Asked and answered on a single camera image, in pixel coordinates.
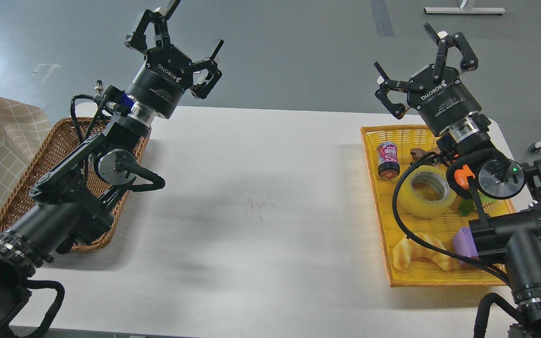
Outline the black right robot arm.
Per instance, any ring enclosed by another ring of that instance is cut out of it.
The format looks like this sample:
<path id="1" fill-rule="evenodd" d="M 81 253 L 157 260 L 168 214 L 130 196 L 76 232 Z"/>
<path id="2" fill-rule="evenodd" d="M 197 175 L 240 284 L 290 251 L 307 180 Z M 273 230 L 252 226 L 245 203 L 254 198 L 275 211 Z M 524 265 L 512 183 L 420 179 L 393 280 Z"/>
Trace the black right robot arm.
<path id="1" fill-rule="evenodd" d="M 425 31 L 437 45 L 434 63 L 407 81 L 391 79 L 376 62 L 380 77 L 375 95 L 395 118 L 416 109 L 438 137 L 440 150 L 427 152 L 397 182 L 392 211 L 406 239 L 431 253 L 442 254 L 479 268 L 502 280 L 514 304 L 496 293 L 485 295 L 475 317 L 475 338 L 487 333 L 492 305 L 499 306 L 515 323 L 510 338 L 541 338 L 541 160 L 532 165 L 507 158 L 492 143 L 490 120 L 481 105 L 460 81 L 460 71 L 473 71 L 478 58 L 461 32 Z M 470 222 L 470 236 L 477 257 L 448 252 L 413 233 L 399 216 L 399 197 L 406 179 L 431 162 L 445 164 L 449 188 L 471 200 L 478 219 Z"/>

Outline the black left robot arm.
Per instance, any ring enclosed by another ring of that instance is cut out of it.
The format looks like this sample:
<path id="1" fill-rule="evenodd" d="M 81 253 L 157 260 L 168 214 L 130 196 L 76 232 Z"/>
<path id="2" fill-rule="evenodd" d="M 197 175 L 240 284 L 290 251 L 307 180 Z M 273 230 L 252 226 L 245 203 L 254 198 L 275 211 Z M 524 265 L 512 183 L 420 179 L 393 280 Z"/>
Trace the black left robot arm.
<path id="1" fill-rule="evenodd" d="M 112 210 L 128 191 L 160 190 L 165 180 L 142 167 L 135 147 L 156 117 L 170 118 L 185 92 L 205 99 L 222 77 L 216 56 L 193 62 L 171 43 L 168 22 L 179 5 L 146 9 L 125 45 L 144 55 L 144 63 L 125 91 L 114 86 L 87 96 L 97 110 L 79 145 L 41 176 L 29 192 L 35 205 L 0 234 L 0 338 L 13 338 L 9 324 L 28 303 L 32 291 L 56 296 L 41 324 L 29 334 L 42 337 L 62 307 L 64 286 L 34 280 L 37 268 L 65 254 L 73 244 L 92 244 L 113 225 Z"/>

